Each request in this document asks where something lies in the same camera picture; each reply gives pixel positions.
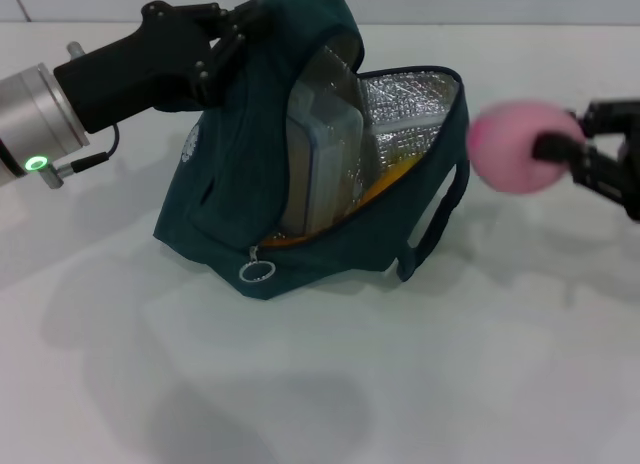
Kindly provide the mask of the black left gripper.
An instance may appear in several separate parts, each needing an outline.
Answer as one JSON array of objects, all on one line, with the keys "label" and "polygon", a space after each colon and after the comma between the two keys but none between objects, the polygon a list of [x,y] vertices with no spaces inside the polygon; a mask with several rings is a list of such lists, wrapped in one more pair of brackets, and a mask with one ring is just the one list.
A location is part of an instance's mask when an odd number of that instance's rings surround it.
[{"label": "black left gripper", "polygon": [[141,14],[133,34],[54,69],[90,134],[175,102],[219,106],[246,60],[246,35],[269,26],[261,0],[231,10],[218,3],[174,7],[154,1]]}]

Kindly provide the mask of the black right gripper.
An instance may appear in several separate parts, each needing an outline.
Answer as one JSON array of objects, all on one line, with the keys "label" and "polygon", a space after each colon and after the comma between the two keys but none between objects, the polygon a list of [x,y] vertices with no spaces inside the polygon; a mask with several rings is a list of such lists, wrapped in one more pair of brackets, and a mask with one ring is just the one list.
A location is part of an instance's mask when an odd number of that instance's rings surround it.
[{"label": "black right gripper", "polygon": [[573,181],[620,205],[639,222],[639,101],[596,100],[579,114],[570,111],[586,138],[623,135],[613,159],[594,146],[565,134],[543,133],[534,142],[532,157],[566,166]]}]

